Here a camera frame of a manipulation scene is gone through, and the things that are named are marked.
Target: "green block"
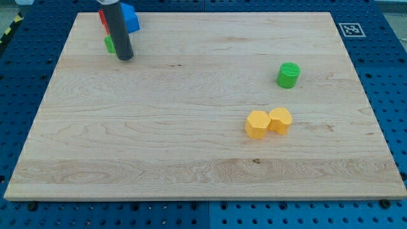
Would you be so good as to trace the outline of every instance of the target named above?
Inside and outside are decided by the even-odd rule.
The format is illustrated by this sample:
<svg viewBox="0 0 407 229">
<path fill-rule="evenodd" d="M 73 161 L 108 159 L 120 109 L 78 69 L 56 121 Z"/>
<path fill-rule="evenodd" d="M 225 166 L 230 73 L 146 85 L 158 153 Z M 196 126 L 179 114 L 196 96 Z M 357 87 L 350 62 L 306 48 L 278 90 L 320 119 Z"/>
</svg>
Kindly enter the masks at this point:
<svg viewBox="0 0 407 229">
<path fill-rule="evenodd" d="M 108 51 L 109 53 L 114 53 L 114 54 L 116 54 L 116 50 L 114 49 L 112 37 L 111 37 L 110 35 L 108 35 L 108 36 L 104 39 L 104 43 L 106 44 L 106 48 L 107 48 L 107 51 Z"/>
<path fill-rule="evenodd" d="M 299 75 L 300 67 L 294 63 L 286 62 L 280 67 L 276 83 L 282 88 L 292 88 L 297 83 Z"/>
</svg>

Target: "blue table surface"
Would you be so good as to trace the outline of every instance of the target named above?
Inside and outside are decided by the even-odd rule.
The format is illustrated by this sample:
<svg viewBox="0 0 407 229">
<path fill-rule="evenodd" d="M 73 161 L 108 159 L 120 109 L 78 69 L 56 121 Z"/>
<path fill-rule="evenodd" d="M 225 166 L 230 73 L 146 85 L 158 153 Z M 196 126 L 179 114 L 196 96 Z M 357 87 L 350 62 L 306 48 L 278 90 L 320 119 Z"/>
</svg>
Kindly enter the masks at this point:
<svg viewBox="0 0 407 229">
<path fill-rule="evenodd" d="M 136 11 L 329 11 L 404 180 L 407 54 L 372 0 L 122 0 Z M 4 191 L 78 12 L 91 0 L 36 0 L 0 58 L 0 228 L 407 228 L 407 201 L 8 202 Z M 358 23 L 348 37 L 340 23 Z"/>
</svg>

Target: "wooden cutting board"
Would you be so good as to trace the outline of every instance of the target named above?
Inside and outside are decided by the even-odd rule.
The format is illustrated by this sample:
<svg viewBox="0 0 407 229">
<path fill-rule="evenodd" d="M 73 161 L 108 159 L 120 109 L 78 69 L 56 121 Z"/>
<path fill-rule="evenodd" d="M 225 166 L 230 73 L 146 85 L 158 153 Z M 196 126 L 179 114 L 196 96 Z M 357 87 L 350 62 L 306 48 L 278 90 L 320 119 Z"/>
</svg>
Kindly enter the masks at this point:
<svg viewBox="0 0 407 229">
<path fill-rule="evenodd" d="M 399 199 L 406 188 L 329 13 L 139 13 L 135 57 L 78 14 L 8 200 Z M 301 67 L 297 85 L 275 83 Z M 250 139 L 284 106 L 288 135 Z"/>
</svg>

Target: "orange-yellow block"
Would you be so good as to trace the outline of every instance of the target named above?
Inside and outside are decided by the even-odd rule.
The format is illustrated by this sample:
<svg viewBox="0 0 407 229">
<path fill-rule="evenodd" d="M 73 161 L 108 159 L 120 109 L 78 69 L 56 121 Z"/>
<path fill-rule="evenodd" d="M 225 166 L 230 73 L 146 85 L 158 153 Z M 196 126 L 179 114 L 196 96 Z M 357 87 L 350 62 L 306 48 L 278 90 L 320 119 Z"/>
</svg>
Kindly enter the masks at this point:
<svg viewBox="0 0 407 229">
<path fill-rule="evenodd" d="M 250 138 L 262 139 L 270 122 L 271 119 L 265 111 L 252 111 L 246 119 L 244 130 Z"/>
<path fill-rule="evenodd" d="M 290 112 L 286 108 L 275 108 L 268 114 L 272 122 L 269 130 L 274 130 L 278 134 L 286 135 L 293 122 Z"/>
</svg>

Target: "green cylinder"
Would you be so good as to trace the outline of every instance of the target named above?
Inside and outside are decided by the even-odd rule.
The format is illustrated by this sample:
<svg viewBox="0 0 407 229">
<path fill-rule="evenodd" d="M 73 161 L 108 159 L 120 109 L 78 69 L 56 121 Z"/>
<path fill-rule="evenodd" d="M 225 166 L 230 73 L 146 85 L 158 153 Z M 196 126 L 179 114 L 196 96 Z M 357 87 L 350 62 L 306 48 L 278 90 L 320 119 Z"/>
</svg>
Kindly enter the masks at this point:
<svg viewBox="0 0 407 229">
<path fill-rule="evenodd" d="M 297 83 L 300 67 L 295 63 L 286 62 L 281 65 L 276 83 L 282 88 L 292 88 Z"/>
</svg>

